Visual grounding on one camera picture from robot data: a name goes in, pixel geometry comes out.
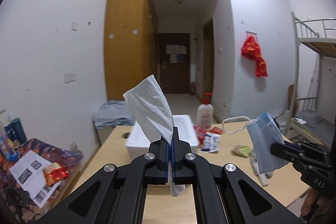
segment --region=desk hole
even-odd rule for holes
[[[123,138],[124,138],[124,139],[127,139],[129,134],[130,134],[130,132],[126,132],[126,133],[124,133],[124,134],[123,134]]]

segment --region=bunk bed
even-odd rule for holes
[[[316,112],[318,108],[318,98],[320,94],[321,75],[322,75],[322,59],[324,57],[336,58],[336,38],[328,38],[327,31],[336,30],[336,28],[326,28],[326,22],[336,23],[336,18],[318,19],[318,20],[306,20],[301,21],[295,17],[292,13],[292,20],[295,32],[295,84],[292,93],[292,99],[289,109],[289,119],[286,124],[285,135],[290,128],[295,129],[299,134],[312,142],[321,143],[331,146],[335,133],[335,124],[323,119]],[[314,22],[315,25],[320,24],[320,29],[324,34],[321,36],[318,32],[314,31],[309,24]],[[299,76],[299,47],[303,44],[318,53],[318,79],[317,88],[314,96],[308,96],[305,98],[297,98],[296,90],[298,85]],[[294,117],[292,113],[297,108],[297,112]],[[297,118],[309,117],[312,121],[307,124],[302,124],[301,120]]]

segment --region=paper notice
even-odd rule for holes
[[[179,50],[179,45],[166,45],[166,54],[178,54]]]
[[[177,63],[177,54],[170,55],[170,63]]]
[[[178,50],[179,54],[187,54],[187,48],[183,45],[179,46],[179,50]]]

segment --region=white foam box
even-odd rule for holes
[[[194,131],[193,123],[189,115],[173,115],[174,124],[178,129],[180,140],[188,142],[193,153],[197,152],[199,141]],[[140,125],[135,122],[125,146],[131,160],[148,153],[150,142],[143,133]]]

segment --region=face mask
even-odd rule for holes
[[[238,118],[246,119],[249,122],[241,129],[234,132],[227,132],[225,130],[224,123]],[[272,155],[270,152],[270,148],[273,143],[284,143],[284,141],[278,127],[268,112],[261,114],[255,120],[251,120],[246,116],[228,118],[223,121],[222,127],[224,132],[228,134],[236,133],[244,128],[247,129],[257,156],[260,174],[274,171],[275,169],[279,169],[288,163],[287,161]]]

